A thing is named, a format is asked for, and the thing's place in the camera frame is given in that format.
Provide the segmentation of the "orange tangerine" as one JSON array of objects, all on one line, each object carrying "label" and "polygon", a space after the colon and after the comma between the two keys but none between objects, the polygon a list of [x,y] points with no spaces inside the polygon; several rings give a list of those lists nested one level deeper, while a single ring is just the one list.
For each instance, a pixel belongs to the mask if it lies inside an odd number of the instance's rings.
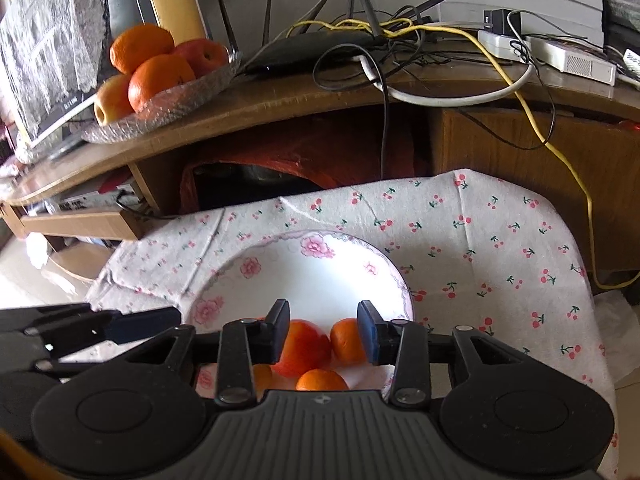
[{"label": "orange tangerine", "polygon": [[297,391],[346,391],[349,386],[334,370],[315,368],[298,378],[295,389]]},{"label": "orange tangerine", "polygon": [[341,366],[355,366],[367,361],[356,318],[343,318],[330,331],[332,350]]}]

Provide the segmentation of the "large red-orange tomato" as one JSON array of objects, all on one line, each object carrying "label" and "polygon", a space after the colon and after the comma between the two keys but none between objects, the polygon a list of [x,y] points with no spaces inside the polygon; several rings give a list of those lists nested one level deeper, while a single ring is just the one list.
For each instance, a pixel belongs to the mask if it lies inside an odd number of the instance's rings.
[{"label": "large red-orange tomato", "polygon": [[280,360],[272,369],[285,378],[299,378],[316,368],[328,368],[332,347],[323,330],[305,320],[292,320],[288,326]]}]

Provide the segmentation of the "orange tangerine front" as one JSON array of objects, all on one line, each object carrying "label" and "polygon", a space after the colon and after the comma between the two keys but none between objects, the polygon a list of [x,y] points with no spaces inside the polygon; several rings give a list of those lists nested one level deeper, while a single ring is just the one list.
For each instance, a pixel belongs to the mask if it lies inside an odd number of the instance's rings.
[{"label": "orange tangerine front", "polygon": [[298,378],[295,389],[297,391],[346,391],[349,386],[334,370],[315,368]]}]

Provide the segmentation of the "red cherry tomato with stem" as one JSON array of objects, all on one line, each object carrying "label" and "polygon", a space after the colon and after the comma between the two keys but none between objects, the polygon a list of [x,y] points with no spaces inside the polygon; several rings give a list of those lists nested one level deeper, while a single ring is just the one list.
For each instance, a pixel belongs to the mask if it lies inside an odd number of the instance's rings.
[{"label": "red cherry tomato with stem", "polygon": [[256,396],[261,399],[265,392],[272,387],[273,372],[268,364],[256,364],[253,366],[253,377]]}]

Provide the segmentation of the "white floral ceramic plate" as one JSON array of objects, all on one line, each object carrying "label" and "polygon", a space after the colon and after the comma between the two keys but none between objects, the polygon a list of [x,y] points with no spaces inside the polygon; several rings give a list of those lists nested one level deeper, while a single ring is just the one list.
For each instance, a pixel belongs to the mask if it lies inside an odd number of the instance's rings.
[{"label": "white floral ceramic plate", "polygon": [[378,248],[340,232],[299,231],[246,248],[224,263],[189,312],[200,334],[238,318],[262,318],[278,299],[292,320],[328,334],[369,300],[384,320],[413,319],[409,289]]}]

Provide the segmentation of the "cherry print tablecloth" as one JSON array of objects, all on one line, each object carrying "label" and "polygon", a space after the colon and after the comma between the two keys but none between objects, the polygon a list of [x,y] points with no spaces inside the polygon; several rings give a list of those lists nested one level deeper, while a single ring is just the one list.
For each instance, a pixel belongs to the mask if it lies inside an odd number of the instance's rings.
[{"label": "cherry print tablecloth", "polygon": [[230,311],[208,282],[250,246],[299,232],[299,253],[326,261],[323,231],[378,248],[398,267],[416,319],[446,333],[468,324],[593,388],[608,401],[586,268],[553,206],[519,186],[461,169],[246,205],[171,221],[119,245],[88,291],[97,309],[175,306],[209,328]]}]

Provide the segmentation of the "red plastic bag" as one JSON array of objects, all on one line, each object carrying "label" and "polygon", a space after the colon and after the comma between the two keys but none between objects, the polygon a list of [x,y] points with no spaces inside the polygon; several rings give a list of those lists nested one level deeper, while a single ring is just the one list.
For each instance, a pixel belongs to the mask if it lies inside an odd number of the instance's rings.
[{"label": "red plastic bag", "polygon": [[393,127],[339,125],[322,118],[277,122],[195,143],[186,150],[180,211],[254,202],[241,169],[255,166],[297,178],[319,190],[384,179],[423,177],[432,172],[427,136]]}]

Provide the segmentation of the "glass fruit bowl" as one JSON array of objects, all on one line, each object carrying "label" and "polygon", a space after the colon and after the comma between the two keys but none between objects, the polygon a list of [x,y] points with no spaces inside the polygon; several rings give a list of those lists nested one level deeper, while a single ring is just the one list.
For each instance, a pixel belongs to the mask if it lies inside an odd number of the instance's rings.
[{"label": "glass fruit bowl", "polygon": [[160,92],[134,113],[106,126],[91,126],[82,140],[114,144],[134,140],[186,117],[226,90],[242,62],[241,52],[232,52],[229,62],[197,80]]}]

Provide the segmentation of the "yellow apple in bowl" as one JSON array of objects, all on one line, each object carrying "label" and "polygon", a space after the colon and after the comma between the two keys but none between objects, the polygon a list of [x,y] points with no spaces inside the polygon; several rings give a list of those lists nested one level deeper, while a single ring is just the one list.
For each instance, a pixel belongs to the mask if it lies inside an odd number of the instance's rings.
[{"label": "yellow apple in bowl", "polygon": [[93,104],[94,116],[100,126],[134,114],[128,99],[129,81],[128,75],[118,74],[101,84]]}]

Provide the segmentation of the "wooden TV stand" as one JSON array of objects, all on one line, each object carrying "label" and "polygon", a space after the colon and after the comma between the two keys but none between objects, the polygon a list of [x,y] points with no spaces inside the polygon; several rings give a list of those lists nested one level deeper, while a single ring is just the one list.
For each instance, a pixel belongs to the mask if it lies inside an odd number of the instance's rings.
[{"label": "wooden TV stand", "polygon": [[203,162],[239,162],[294,174],[322,188],[470,168],[552,201],[587,261],[601,271],[639,265],[639,95],[543,70],[526,84],[550,150],[513,101],[460,114],[384,105],[371,88],[330,93],[307,76],[237,84],[172,125],[115,144],[88,144],[40,162],[1,202],[17,235],[107,235],[131,240],[129,214],[29,218],[37,203],[120,167],[160,214],[181,207],[182,174]]}]

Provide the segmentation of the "front orange in bowl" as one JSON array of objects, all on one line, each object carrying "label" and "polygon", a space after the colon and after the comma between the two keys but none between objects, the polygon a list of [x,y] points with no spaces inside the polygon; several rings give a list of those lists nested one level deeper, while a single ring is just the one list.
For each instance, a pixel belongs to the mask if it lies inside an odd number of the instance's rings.
[{"label": "front orange in bowl", "polygon": [[142,63],[131,76],[128,99],[139,113],[160,92],[194,81],[195,75],[180,54],[161,54]]}]

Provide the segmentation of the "orange in bowl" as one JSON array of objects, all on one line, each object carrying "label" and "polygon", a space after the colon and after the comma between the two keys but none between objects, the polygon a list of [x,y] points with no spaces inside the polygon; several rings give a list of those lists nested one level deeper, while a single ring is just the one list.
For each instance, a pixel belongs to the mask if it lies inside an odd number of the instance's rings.
[{"label": "orange in bowl", "polygon": [[128,99],[139,113],[160,92],[194,81],[195,75],[180,54],[161,54],[142,63],[131,76]]},{"label": "orange in bowl", "polygon": [[185,41],[174,49],[193,70],[195,78],[201,78],[229,63],[229,52],[220,42],[201,38]]},{"label": "orange in bowl", "polygon": [[139,24],[122,32],[110,47],[112,66],[125,75],[132,75],[145,61],[171,53],[175,41],[171,33],[153,24]]}]

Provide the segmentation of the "right orange in bowl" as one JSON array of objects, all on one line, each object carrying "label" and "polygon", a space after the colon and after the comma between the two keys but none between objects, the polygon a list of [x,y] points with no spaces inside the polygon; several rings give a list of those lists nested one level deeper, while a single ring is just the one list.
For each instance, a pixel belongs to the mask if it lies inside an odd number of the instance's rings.
[{"label": "right orange in bowl", "polygon": [[220,42],[201,38],[185,41],[174,49],[193,70],[195,78],[201,78],[229,63],[229,52]]}]

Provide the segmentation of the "top orange in bowl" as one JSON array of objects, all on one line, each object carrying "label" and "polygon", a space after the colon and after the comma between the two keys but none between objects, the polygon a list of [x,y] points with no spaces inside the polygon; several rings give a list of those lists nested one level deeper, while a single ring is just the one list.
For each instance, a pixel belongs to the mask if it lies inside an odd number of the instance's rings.
[{"label": "top orange in bowl", "polygon": [[122,32],[110,47],[112,66],[125,75],[132,75],[145,61],[171,53],[175,41],[171,33],[153,24],[139,24]]}]

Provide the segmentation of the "television with lace cover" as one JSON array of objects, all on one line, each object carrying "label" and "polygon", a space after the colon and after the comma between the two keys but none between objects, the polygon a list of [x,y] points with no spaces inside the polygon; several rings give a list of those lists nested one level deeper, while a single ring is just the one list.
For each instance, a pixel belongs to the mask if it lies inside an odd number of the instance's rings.
[{"label": "television with lace cover", "polygon": [[1,20],[1,89],[32,164],[94,121],[108,50],[126,29],[156,21],[151,0],[10,0]]}]

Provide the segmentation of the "black wifi router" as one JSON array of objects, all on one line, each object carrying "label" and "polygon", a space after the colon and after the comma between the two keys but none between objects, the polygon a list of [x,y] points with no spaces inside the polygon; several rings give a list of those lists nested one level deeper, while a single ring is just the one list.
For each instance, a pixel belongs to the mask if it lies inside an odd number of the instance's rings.
[{"label": "black wifi router", "polygon": [[224,0],[218,0],[229,46],[230,64],[238,75],[250,77],[277,77],[281,74],[309,70],[322,55],[339,47],[372,47],[382,44],[400,25],[409,26],[420,21],[422,14],[446,0],[426,0],[418,6],[404,6],[388,22],[381,22],[371,0],[360,0],[364,22],[354,20],[354,10],[349,9],[344,21],[320,25],[316,20],[328,0],[319,0],[295,27],[295,34],[286,32],[276,38],[264,31],[262,46],[247,60],[242,59],[235,39]]}]

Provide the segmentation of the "white power strip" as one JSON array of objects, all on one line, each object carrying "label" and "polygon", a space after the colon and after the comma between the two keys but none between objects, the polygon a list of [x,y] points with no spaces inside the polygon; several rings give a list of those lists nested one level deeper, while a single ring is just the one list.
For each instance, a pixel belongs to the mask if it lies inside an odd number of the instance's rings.
[{"label": "white power strip", "polygon": [[[495,58],[524,63],[516,39],[479,30],[477,40]],[[616,66],[595,55],[586,53],[578,47],[570,47],[562,42],[529,37],[525,40],[532,58],[538,63],[553,67],[560,73],[579,76],[614,86]]]}]

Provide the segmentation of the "black power adapter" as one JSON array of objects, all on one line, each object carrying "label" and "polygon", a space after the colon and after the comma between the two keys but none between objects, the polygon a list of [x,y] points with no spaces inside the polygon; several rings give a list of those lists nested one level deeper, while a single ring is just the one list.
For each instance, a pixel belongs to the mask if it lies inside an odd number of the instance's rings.
[{"label": "black power adapter", "polygon": [[483,25],[488,32],[499,36],[521,35],[521,13],[509,9],[483,11]]}]

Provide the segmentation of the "white set-top box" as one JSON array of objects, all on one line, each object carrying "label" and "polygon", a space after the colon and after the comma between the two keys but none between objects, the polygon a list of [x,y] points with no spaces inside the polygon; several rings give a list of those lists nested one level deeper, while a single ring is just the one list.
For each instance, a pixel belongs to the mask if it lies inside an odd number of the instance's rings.
[{"label": "white set-top box", "polygon": [[628,68],[628,70],[635,74],[636,76],[640,76],[640,54],[634,52],[634,50],[626,49],[623,55],[623,61]]}]

